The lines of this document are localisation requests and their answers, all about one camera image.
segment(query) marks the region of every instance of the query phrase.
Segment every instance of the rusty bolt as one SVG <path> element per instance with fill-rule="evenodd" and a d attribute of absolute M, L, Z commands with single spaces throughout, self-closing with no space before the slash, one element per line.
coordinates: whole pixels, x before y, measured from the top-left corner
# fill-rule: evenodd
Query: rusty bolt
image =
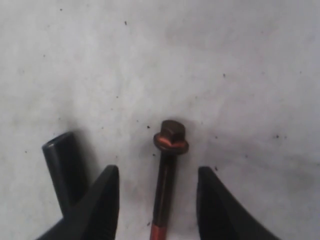
<path fill-rule="evenodd" d="M 174 120 L 165 120 L 162 122 L 160 132 L 153 137 L 155 146 L 161 151 L 161 157 L 150 240 L 166 239 L 177 157 L 189 149 L 185 136 L 184 125 Z"/>
<path fill-rule="evenodd" d="M 189 149 L 185 137 L 184 125 L 174 120 L 165 120 L 162 122 L 161 131 L 154 135 L 153 142 L 162 153 L 181 155 Z"/>

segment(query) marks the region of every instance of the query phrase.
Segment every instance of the white surface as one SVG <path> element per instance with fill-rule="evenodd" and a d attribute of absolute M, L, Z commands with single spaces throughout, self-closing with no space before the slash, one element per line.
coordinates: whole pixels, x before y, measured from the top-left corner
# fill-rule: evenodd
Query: white surface
<path fill-rule="evenodd" d="M 61 217 L 41 145 L 68 130 L 80 131 L 92 180 L 120 168 L 117 239 L 148 239 L 152 137 L 168 118 L 190 143 L 169 240 L 199 239 L 203 165 L 217 166 L 277 236 L 319 239 L 319 9 L 315 0 L 0 1 L 0 239 L 33 240 Z"/>

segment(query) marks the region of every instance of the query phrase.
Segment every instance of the black tool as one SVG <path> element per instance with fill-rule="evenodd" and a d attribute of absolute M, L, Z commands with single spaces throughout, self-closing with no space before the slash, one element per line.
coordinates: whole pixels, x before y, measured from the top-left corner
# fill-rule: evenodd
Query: black tool
<path fill-rule="evenodd" d="M 279 240 L 237 202 L 209 167 L 198 170 L 196 213 L 201 240 Z"/>
<path fill-rule="evenodd" d="M 119 214 L 119 170 L 110 165 L 88 189 L 72 132 L 42 147 L 63 218 L 38 240 L 114 240 Z"/>
<path fill-rule="evenodd" d="M 63 215 L 88 190 L 82 155 L 72 132 L 66 132 L 42 146 L 47 167 Z"/>

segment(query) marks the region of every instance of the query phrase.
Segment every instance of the hex head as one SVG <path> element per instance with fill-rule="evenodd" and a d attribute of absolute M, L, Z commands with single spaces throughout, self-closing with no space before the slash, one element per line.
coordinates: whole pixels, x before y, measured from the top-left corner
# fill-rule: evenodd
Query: hex head
<path fill-rule="evenodd" d="M 165 120 L 162 122 L 161 131 L 154 135 L 155 146 L 166 154 L 185 154 L 189 144 L 185 139 L 186 128 L 180 122 Z"/>

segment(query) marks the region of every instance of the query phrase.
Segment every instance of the black cylindrical tube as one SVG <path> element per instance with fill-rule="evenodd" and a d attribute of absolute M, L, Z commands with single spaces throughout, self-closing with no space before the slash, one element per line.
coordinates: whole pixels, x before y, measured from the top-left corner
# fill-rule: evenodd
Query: black cylindrical tube
<path fill-rule="evenodd" d="M 66 132 L 42 146 L 61 212 L 65 215 L 86 193 L 88 181 L 76 138 Z"/>
<path fill-rule="evenodd" d="M 176 155 L 161 154 L 152 222 L 160 228 L 168 224 L 176 166 Z"/>

